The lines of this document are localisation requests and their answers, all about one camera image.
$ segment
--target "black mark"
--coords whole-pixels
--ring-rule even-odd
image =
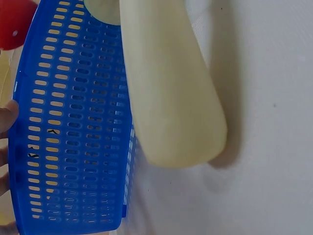
[[[38,154],[28,154],[28,156],[30,157],[30,158],[39,158],[39,155]]]
[[[48,130],[48,133],[53,133],[53,134],[58,135],[58,133],[55,130]]]

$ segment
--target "white surface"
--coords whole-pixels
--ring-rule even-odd
[[[120,234],[313,234],[313,1],[187,4],[226,111],[228,148],[185,170],[139,156]]]

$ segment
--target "red object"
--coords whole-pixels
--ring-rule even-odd
[[[32,0],[0,0],[0,48],[12,50],[25,42],[37,9]]]

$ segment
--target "basket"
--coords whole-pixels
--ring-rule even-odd
[[[42,0],[29,30],[9,132],[21,235],[115,230],[126,215],[134,130],[121,29],[82,0]]]

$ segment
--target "hand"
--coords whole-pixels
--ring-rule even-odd
[[[17,102],[11,100],[4,108],[0,108],[0,139],[7,138],[7,131],[14,124],[19,114]],[[8,164],[8,147],[0,148],[0,166]],[[9,191],[9,174],[0,178],[0,196]],[[16,235],[18,229],[15,223],[0,226],[0,235]]]

